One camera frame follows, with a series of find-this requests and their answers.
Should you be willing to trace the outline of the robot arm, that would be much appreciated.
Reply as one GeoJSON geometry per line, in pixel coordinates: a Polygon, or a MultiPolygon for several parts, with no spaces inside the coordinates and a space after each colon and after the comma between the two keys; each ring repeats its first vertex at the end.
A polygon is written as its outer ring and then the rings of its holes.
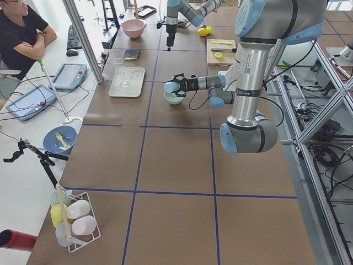
{"type": "Polygon", "coordinates": [[[226,90],[224,75],[191,77],[176,75],[164,90],[184,97],[188,91],[206,90],[211,107],[233,106],[232,114],[220,127],[222,147],[229,153],[270,150],[277,142],[274,123],[258,111],[270,50],[280,41],[295,45],[315,40],[324,31],[326,1],[241,1],[235,34],[239,37],[240,63],[235,90],[226,90]]]}
{"type": "Polygon", "coordinates": [[[167,36],[167,50],[174,46],[175,35],[177,33],[178,15],[182,14],[193,26],[198,27],[204,21],[204,17],[217,10],[221,6],[221,1],[206,1],[201,6],[194,8],[185,0],[168,0],[167,14],[164,19],[157,23],[160,29],[165,25],[167,36]]]}

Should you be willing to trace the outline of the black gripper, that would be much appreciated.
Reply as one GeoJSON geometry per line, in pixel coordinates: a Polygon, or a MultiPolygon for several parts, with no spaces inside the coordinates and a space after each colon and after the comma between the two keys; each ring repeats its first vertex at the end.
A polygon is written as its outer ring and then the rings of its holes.
{"type": "Polygon", "coordinates": [[[180,88],[174,92],[177,97],[186,97],[186,92],[198,90],[199,82],[195,75],[192,75],[191,78],[186,78],[184,73],[179,73],[168,81],[179,83],[180,88]]]}
{"type": "Polygon", "coordinates": [[[171,51],[171,47],[174,46],[175,35],[177,33],[177,26],[176,24],[167,24],[166,25],[166,32],[167,36],[167,51],[171,51]]]}

